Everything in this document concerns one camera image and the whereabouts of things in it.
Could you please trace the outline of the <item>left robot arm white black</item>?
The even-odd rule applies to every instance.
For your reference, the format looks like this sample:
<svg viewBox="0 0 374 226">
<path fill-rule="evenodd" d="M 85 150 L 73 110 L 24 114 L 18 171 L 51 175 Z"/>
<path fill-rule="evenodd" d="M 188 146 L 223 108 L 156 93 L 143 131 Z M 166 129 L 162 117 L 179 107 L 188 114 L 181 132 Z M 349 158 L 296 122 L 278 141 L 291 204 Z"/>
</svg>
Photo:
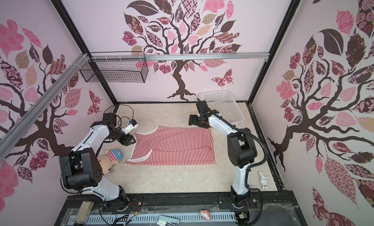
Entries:
<svg viewBox="0 0 374 226">
<path fill-rule="evenodd" d="M 112 210 L 124 211 L 129 204 L 125 190 L 105 178 L 112 167 L 124 158 L 121 150 L 105 151 L 99 155 L 102 145 L 118 141 L 123 146 L 135 144 L 131 131 L 138 123 L 130 119 L 122 128 L 116 126 L 116 115 L 106 113 L 101 121 L 93 122 L 89 133 L 68 155 L 59 157 L 62 186 L 78 193 L 93 194 L 103 200 Z"/>
</svg>

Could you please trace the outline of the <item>plush doll blue hat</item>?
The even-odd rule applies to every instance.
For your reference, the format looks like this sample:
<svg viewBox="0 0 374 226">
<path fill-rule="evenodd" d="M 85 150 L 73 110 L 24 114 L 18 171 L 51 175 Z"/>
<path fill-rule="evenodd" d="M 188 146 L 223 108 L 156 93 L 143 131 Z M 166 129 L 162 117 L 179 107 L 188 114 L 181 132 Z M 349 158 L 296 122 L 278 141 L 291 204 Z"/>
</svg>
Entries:
<svg viewBox="0 0 374 226">
<path fill-rule="evenodd" d="M 123 160 L 123 157 L 123 151 L 118 149 L 105 151 L 103 155 L 99 155 L 97 159 L 101 165 L 103 175 L 108 174 L 112 166 L 121 162 Z"/>
</svg>

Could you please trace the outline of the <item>red white striped tank top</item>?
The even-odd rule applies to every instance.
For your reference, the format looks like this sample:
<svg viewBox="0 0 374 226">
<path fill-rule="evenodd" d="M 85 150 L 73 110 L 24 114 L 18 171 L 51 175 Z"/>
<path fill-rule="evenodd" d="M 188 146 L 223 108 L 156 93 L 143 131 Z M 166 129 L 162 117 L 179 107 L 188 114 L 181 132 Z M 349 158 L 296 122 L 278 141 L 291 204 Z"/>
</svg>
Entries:
<svg viewBox="0 0 374 226">
<path fill-rule="evenodd" d="M 137 132 L 136 143 L 126 165 L 195 166 L 214 165 L 211 131 L 200 127 L 157 126 L 150 132 Z"/>
</svg>

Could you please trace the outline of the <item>beige box on base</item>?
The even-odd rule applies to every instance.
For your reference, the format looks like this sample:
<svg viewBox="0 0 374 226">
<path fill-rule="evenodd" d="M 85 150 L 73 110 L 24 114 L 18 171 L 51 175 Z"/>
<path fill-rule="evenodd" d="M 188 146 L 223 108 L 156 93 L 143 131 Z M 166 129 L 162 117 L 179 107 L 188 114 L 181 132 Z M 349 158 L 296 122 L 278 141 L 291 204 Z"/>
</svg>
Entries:
<svg viewBox="0 0 374 226">
<path fill-rule="evenodd" d="M 88 222 L 93 207 L 94 202 L 83 201 L 75 217 L 73 226 L 83 226 L 86 222 Z"/>
</svg>

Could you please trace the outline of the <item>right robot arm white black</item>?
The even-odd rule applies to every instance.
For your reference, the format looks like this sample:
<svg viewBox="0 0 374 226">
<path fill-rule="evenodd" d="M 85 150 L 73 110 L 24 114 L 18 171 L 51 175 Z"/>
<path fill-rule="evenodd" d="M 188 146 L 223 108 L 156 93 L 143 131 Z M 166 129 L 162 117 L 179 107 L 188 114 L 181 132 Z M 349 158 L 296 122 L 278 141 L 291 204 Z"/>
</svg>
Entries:
<svg viewBox="0 0 374 226">
<path fill-rule="evenodd" d="M 227 138 L 228 157 L 236 167 L 231 186 L 231 200 L 234 206 L 243 207 L 251 195 L 248 185 L 249 167 L 258 155 L 250 130 L 239 129 L 221 116 L 209 113 L 191 114 L 189 125 L 206 129 L 215 128 Z"/>
</svg>

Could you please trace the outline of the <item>aluminium rail wall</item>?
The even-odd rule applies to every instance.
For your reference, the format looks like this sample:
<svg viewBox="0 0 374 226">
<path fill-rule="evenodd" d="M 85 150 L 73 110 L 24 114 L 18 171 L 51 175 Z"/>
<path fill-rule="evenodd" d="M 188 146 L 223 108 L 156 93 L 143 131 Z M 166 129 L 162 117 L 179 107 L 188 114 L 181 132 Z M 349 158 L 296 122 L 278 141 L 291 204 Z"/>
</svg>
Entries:
<svg viewBox="0 0 374 226">
<path fill-rule="evenodd" d="M 268 59 L 267 52 L 236 52 L 236 53 L 205 53 L 205 54 L 140 54 L 132 55 L 93 55 L 92 61 L 98 60 L 144 60 L 144 61 L 170 61 L 170 60 L 208 60 L 208 59 Z"/>
<path fill-rule="evenodd" d="M 1 139 L 1 160 L 4 160 L 9 152 L 16 146 L 17 142 L 24 136 L 30 127 L 37 121 L 38 117 L 51 104 L 53 99 L 62 91 L 68 81 L 89 62 L 86 53 L 79 55 L 67 68 L 67 70 L 56 80 L 54 84 L 39 98 L 39 100 L 26 112 L 9 132 Z"/>
</svg>

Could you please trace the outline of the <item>aluminium rail left wall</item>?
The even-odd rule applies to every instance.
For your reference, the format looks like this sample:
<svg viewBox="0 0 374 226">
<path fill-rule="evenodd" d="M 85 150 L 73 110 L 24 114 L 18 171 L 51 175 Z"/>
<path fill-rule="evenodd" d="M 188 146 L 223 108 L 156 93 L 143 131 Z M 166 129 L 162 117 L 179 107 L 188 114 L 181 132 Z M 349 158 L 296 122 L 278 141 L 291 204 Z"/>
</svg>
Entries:
<svg viewBox="0 0 374 226">
<path fill-rule="evenodd" d="M 26 112 L 9 132 L 1 139 L 1 160 L 4 160 L 9 152 L 16 146 L 17 142 L 24 136 L 30 127 L 37 121 L 38 117 L 51 104 L 53 99 L 62 91 L 68 81 L 89 62 L 86 53 L 79 55 L 67 68 L 67 70 L 56 80 L 54 84 L 39 98 L 39 100 Z"/>
</svg>

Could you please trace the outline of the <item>white plastic laundry basket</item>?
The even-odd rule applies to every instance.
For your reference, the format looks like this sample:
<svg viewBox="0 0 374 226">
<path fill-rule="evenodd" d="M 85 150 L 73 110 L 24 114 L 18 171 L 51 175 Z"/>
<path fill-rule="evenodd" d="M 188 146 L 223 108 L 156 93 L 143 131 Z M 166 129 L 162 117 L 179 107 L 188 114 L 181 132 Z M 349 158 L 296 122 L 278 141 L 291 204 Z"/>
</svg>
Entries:
<svg viewBox="0 0 374 226">
<path fill-rule="evenodd" d="M 200 93 L 198 98 L 206 101 L 212 110 L 217 110 L 220 115 L 232 124 L 245 121 L 245 116 L 238 103 L 228 90 L 213 90 Z"/>
</svg>

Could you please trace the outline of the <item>red white small toy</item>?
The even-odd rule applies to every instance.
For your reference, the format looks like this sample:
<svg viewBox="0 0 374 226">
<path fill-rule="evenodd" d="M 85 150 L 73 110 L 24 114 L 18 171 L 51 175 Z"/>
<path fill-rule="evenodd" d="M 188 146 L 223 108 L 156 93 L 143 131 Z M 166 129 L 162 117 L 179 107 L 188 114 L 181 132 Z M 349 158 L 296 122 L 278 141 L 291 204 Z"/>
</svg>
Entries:
<svg viewBox="0 0 374 226">
<path fill-rule="evenodd" d="M 200 210 L 200 215 L 201 215 L 202 219 L 204 219 L 205 221 L 211 221 L 212 220 L 210 212 L 207 211 L 207 210 Z"/>
</svg>

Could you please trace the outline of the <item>aluminium rail back wall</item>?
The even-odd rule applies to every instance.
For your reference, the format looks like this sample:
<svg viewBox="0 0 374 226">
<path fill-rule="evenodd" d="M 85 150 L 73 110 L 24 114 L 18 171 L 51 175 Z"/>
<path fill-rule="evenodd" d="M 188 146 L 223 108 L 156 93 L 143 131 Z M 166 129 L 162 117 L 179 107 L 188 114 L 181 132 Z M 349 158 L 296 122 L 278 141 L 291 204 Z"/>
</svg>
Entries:
<svg viewBox="0 0 374 226">
<path fill-rule="evenodd" d="M 144 60 L 144 61 L 170 61 L 170 60 L 208 60 L 208 59 L 268 59 L 267 52 L 236 52 L 236 53 L 205 53 L 205 54 L 140 54 L 132 55 L 93 55 L 92 61 L 98 60 Z"/>
</svg>

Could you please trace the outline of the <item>white device on duct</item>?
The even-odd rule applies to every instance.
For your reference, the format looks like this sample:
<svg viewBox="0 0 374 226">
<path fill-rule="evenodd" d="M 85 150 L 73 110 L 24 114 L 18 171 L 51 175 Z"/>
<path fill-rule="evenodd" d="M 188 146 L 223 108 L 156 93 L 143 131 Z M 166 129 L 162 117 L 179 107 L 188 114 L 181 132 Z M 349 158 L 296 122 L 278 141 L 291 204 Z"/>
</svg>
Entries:
<svg viewBox="0 0 374 226">
<path fill-rule="evenodd" d="M 180 224 L 179 219 L 171 218 L 168 216 L 160 215 L 158 217 L 157 225 L 158 226 L 178 226 Z"/>
</svg>

